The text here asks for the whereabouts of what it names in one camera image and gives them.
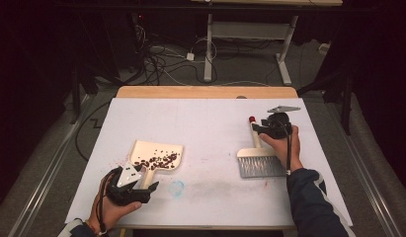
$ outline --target human hand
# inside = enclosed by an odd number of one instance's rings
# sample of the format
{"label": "human hand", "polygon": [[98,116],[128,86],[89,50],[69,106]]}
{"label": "human hand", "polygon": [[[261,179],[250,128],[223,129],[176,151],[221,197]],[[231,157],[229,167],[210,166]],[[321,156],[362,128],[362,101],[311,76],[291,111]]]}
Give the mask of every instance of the human hand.
{"label": "human hand", "polygon": [[[273,139],[265,133],[261,133],[259,137],[274,148],[282,165],[286,167],[286,139]],[[300,140],[298,138],[298,126],[293,125],[291,134],[290,170],[293,172],[299,168],[303,168],[303,165],[300,162]]]}
{"label": "human hand", "polygon": [[[104,184],[104,179],[101,180],[101,185],[99,188],[98,194],[95,196],[94,204],[92,205],[92,210],[91,210],[91,216],[89,217],[89,225],[91,226],[92,230],[96,234],[101,232],[100,228],[100,223],[98,220],[97,216],[97,210],[98,210],[98,204],[99,204],[99,199],[101,195],[101,186],[105,185],[105,190],[107,189],[108,183],[110,182],[112,176],[107,180],[107,182]],[[123,216],[132,213],[133,211],[141,208],[141,202],[139,201],[134,201],[128,205],[125,206],[119,206],[113,204],[108,197],[103,198],[103,205],[102,205],[102,219],[103,222],[106,225],[107,230],[112,229],[117,222],[122,218]]]}

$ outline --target brush handle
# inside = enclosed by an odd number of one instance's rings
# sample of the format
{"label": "brush handle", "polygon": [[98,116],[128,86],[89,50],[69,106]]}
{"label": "brush handle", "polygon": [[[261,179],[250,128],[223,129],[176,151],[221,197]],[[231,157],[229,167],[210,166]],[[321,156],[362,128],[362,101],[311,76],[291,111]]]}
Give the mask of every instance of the brush handle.
{"label": "brush handle", "polygon": [[255,148],[261,148],[262,147],[261,139],[259,138],[258,131],[254,130],[253,126],[252,126],[252,124],[256,124],[255,117],[249,117],[249,122],[251,125],[251,132],[252,132],[252,137],[254,139]]}

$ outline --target brush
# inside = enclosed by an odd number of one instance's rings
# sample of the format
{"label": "brush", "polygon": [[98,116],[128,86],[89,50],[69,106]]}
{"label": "brush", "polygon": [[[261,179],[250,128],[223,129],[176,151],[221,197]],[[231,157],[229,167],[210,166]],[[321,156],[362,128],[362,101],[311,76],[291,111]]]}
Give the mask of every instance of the brush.
{"label": "brush", "polygon": [[237,152],[240,177],[246,179],[285,176],[285,168],[275,155],[274,149],[262,147],[258,132],[252,128],[252,124],[256,124],[254,117],[249,117],[249,124],[255,148],[240,149]]}

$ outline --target floor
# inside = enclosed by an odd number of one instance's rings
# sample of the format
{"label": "floor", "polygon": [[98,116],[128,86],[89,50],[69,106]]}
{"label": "floor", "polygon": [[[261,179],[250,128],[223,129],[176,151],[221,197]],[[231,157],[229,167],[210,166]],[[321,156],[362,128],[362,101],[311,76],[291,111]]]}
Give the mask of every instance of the floor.
{"label": "floor", "polygon": [[[313,40],[290,46],[285,64],[291,86],[295,89],[314,81],[325,57],[318,52],[319,45]],[[182,62],[188,50],[176,45],[158,44],[151,50],[158,53],[155,58],[159,60],[154,64],[158,67],[165,65],[164,73],[159,77],[151,74],[154,66],[149,62],[148,77],[142,76],[131,84],[283,86],[277,64],[272,58],[280,48],[280,41],[219,41],[217,56],[213,61],[215,81],[207,84],[202,82],[202,63]],[[196,61],[202,60],[203,55],[198,52]],[[122,69],[121,79],[133,73],[128,68]],[[71,99],[67,98],[66,113],[44,135],[0,207],[0,236],[56,236],[64,226],[87,159],[99,136],[100,124],[105,119],[106,103],[118,89],[102,78],[97,78],[97,85],[97,95],[82,97],[82,114],[74,124],[70,123],[73,111]],[[321,95],[322,92],[313,91],[302,95],[302,98],[353,219],[354,232],[357,236],[406,236],[406,192],[373,141],[355,95],[350,119],[351,136],[347,136],[339,124],[340,106],[325,104]],[[130,236],[130,232],[116,229],[111,236]],[[173,235],[191,234],[272,236],[272,233],[261,232],[209,231],[175,232]],[[163,231],[147,232],[147,235],[170,236]],[[296,231],[285,231],[284,236],[296,236]]]}

